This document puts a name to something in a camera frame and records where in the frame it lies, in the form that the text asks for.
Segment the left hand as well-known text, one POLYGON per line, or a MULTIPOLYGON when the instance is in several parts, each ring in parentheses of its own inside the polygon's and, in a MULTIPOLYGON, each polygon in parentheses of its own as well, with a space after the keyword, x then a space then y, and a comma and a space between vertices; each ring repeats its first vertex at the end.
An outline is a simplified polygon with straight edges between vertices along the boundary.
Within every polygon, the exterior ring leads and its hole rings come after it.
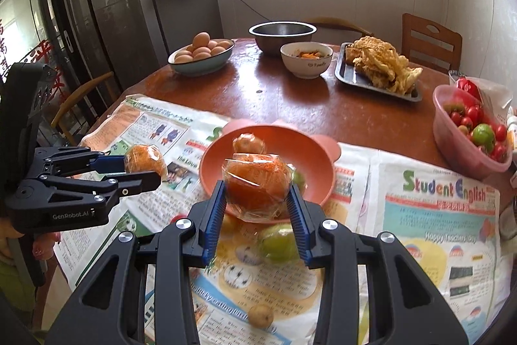
POLYGON ((53 247, 61 240, 59 232, 36 235, 35 238, 19 233, 11 224, 8 217, 1 218, 1 259, 14 259, 15 247, 20 250, 31 250, 36 260, 46 261, 53 256, 53 247))

